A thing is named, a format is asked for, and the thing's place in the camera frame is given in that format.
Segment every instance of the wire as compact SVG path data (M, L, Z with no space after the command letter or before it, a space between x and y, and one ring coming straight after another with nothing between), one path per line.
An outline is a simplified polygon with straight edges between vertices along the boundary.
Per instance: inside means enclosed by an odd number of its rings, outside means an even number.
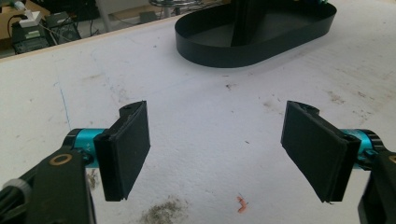
M126 23L126 24L130 24L130 25L138 25L138 24L140 24L140 22L138 22L138 23L131 23L131 22L128 22L128 21L123 21L122 19L118 18L118 17L115 16L114 14L113 14L113 17L116 18L118 21L122 21L123 23Z
M60 35L60 34L58 34L58 33L55 33L54 31L51 31L49 28L43 26L41 23L39 23L38 25L41 26L41 27L43 27L44 29L50 31L52 34L55 34L55 35L57 35L57 36L59 36L59 37L65 39L65 40L67 40L68 42L72 42L72 41L73 41L73 40L70 40L70 39L64 37L63 35Z

